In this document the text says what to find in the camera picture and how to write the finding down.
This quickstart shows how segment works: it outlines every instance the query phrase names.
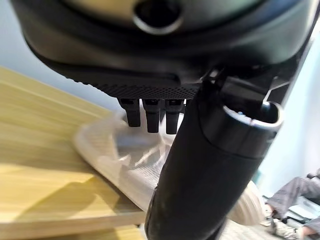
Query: round hole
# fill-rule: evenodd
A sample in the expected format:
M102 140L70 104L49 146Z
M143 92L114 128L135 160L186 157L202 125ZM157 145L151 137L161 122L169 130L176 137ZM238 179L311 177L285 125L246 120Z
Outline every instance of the round hole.
M153 35L165 35L181 24L181 9L169 0L146 0L134 8L133 21L138 28Z

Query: perforated mesh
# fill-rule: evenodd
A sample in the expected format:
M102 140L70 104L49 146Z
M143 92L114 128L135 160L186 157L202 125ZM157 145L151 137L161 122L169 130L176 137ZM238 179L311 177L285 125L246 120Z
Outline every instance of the perforated mesh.
M112 97L123 99L192 99L199 88L197 85L152 87L93 84L93 86Z

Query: sneaker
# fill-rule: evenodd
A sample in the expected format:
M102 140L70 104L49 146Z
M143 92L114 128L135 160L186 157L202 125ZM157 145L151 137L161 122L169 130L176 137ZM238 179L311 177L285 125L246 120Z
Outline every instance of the sneaker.
M287 226L278 219L271 221L270 233L287 240L302 240L302 228Z
M143 108L140 113L141 127L128 127L110 114L82 126L73 144L88 164L146 212L175 136L166 134L165 119L159 125L159 133L148 133ZM259 224L263 205L257 187L251 182L228 218L242 225Z
M270 227L272 220L273 220L273 212L265 204L264 205L264 218L263 218L263 221L260 222L260 225L262 225L264 227Z

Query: wooden table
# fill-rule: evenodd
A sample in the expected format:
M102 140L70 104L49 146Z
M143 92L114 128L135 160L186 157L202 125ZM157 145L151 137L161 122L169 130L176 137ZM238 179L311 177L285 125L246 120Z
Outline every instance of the wooden table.
M71 144L80 125L108 114L0 68L0 240L144 222L145 213L86 164Z
M107 230L64 236L39 238L38 240L145 240L135 226L121 226Z

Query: black grip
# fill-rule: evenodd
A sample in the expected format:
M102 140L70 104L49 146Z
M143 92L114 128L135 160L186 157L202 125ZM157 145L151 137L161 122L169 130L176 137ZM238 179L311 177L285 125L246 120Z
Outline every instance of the black grip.
M221 226L263 157L243 157L209 142L194 99L186 109L149 206L145 224L148 239L208 239Z

